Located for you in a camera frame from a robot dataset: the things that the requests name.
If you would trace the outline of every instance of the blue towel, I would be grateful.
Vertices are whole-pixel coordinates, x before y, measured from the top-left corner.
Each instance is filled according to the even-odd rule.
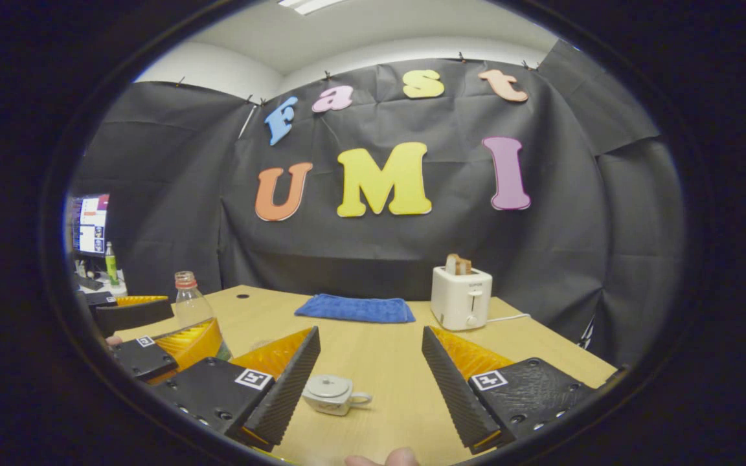
[[[316,294],[295,315],[362,322],[416,322],[411,308],[401,298],[355,299]]]

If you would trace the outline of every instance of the keyboard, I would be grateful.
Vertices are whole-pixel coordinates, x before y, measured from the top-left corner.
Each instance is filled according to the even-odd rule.
[[[94,280],[94,278],[88,278],[88,277],[80,277],[80,275],[75,274],[74,275],[74,282],[79,284],[82,288],[87,288],[92,291],[96,291],[103,286],[106,286],[105,283]]]

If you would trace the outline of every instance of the white wall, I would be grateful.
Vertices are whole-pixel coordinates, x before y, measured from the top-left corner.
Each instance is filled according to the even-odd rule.
[[[199,42],[183,42],[160,57],[137,82],[180,82],[198,85],[252,101],[278,94],[281,76],[278,71],[248,56]]]
[[[369,45],[331,56],[300,70],[282,76],[278,71],[248,56],[217,45],[184,42],[154,62],[137,78],[137,82],[180,82],[198,85],[247,98],[252,101],[272,98],[306,83],[320,80],[324,71],[339,74],[364,66],[418,58],[458,58],[502,61],[520,65],[526,61],[536,66],[547,50],[535,50],[493,39],[417,38]]]
[[[282,79],[277,94],[320,80],[324,77],[324,71],[339,74],[391,61],[458,58],[460,51],[466,60],[502,61],[516,65],[521,65],[525,60],[529,66],[534,67],[543,61],[548,53],[547,50],[535,50],[492,39],[477,38],[418,38],[382,42],[332,56],[293,71]]]

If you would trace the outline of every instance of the green bottle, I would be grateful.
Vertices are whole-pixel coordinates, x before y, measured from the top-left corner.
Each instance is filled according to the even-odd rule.
[[[109,280],[111,280],[111,286],[119,285],[117,280],[117,258],[113,254],[113,248],[111,247],[111,241],[106,243],[106,270],[109,273]]]

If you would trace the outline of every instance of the yellow letter m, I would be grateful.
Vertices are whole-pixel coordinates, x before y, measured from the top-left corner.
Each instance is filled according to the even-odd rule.
[[[393,148],[385,167],[379,166],[367,150],[343,151],[338,162],[344,165],[344,201],[338,206],[339,216],[363,216],[361,203],[364,192],[373,213],[381,214],[390,190],[393,201],[388,209],[397,216],[421,215],[430,212],[431,203],[424,195],[422,157],[427,146],[422,142],[404,142]]]

